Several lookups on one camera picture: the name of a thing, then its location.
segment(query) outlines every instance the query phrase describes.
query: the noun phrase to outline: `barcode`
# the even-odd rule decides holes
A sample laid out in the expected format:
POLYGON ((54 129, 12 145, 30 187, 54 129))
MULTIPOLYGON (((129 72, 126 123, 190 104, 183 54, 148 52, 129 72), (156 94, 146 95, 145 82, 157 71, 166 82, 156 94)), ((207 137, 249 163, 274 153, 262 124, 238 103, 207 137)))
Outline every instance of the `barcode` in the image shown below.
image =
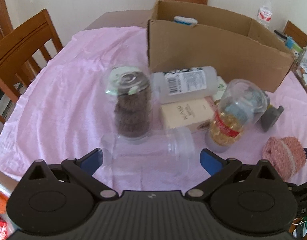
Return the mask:
POLYGON ((176 78, 167 78, 167 83, 169 87, 169 94, 174 94, 178 92, 176 78))

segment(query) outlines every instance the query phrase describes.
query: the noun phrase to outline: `cardboard box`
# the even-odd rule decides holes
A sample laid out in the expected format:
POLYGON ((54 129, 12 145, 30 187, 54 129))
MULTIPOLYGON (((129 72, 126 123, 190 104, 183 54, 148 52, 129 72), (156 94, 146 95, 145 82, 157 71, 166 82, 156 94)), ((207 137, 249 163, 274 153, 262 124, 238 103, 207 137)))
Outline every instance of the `cardboard box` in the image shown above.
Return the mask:
POLYGON ((294 55, 256 20, 231 11, 179 1, 158 1, 148 21, 152 72, 213 66, 226 83, 250 80, 274 92, 289 72, 294 55), (188 26, 175 16, 198 20, 188 26))
POLYGON ((191 132, 208 128, 214 111, 205 98, 160 106, 160 120, 165 129, 186 126, 191 132))

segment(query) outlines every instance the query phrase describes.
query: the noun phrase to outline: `gray object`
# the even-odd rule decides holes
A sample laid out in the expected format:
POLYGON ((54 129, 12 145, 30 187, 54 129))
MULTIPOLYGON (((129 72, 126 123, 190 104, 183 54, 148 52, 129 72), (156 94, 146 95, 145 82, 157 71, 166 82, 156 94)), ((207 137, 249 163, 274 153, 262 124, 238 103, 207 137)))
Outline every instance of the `gray object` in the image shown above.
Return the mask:
POLYGON ((186 200, 180 191, 125 191, 123 197, 118 200, 100 203, 92 216, 72 231, 57 236, 33 236, 17 231, 8 238, 8 240, 38 239, 292 240, 294 238, 288 232, 258 237, 233 232, 210 214, 205 203, 186 200))
POLYGON ((188 195, 191 197, 202 197, 203 191, 201 189, 194 188, 188 191, 188 195))
POLYGON ((273 127, 283 111, 283 106, 279 106, 279 108, 269 107, 260 118, 262 129, 267 132, 273 127))
POLYGON ((102 192, 100 192, 100 196, 104 198, 112 198, 116 195, 116 192, 113 191, 112 189, 105 189, 102 192))

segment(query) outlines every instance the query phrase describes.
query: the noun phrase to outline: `product label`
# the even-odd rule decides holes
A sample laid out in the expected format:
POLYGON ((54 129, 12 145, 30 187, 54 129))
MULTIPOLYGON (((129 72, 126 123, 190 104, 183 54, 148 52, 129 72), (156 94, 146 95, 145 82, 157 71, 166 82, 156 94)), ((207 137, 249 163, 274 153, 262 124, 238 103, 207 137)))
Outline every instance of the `product label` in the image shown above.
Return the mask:
POLYGON ((215 112, 215 122, 219 130, 230 137, 236 138, 239 132, 232 130, 230 127, 226 126, 224 122, 221 120, 218 111, 215 112))
POLYGON ((169 95, 203 90, 207 88, 206 76, 201 67, 164 72, 169 95))
POLYGON ((189 104, 186 104, 185 107, 178 106, 177 109, 178 109, 178 112, 181 116, 181 119, 187 120, 190 117, 195 118, 195 114, 194 114, 193 110, 191 109, 191 107, 189 106, 189 104))
POLYGON ((263 21, 266 21, 266 22, 269 22, 271 20, 271 17, 272 17, 272 12, 261 7, 259 9, 259 12, 258 12, 258 18, 260 20, 263 20, 263 21))
POLYGON ((0 233, 0 240, 5 240, 6 239, 6 233, 2 232, 0 233))

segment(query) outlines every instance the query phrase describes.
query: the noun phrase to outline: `clear plastic jar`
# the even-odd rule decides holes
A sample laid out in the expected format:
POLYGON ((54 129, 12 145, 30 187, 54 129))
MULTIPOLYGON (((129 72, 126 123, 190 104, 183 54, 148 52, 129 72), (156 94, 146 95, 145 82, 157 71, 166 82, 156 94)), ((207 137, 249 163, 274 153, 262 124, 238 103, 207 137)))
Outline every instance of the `clear plastic jar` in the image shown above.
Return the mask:
POLYGON ((141 138, 150 129, 151 89, 149 78, 136 67, 111 70, 106 93, 115 102, 114 126, 127 138, 141 138))
POLYGON ((188 171, 199 153, 187 127, 152 130, 141 139, 130 140, 115 133, 101 139, 104 165, 113 175, 130 175, 143 171, 162 171, 175 175, 188 171))
POLYGON ((238 141, 248 127, 255 124, 267 109, 265 93, 254 83, 232 80, 215 112, 206 134, 210 150, 224 152, 238 141))

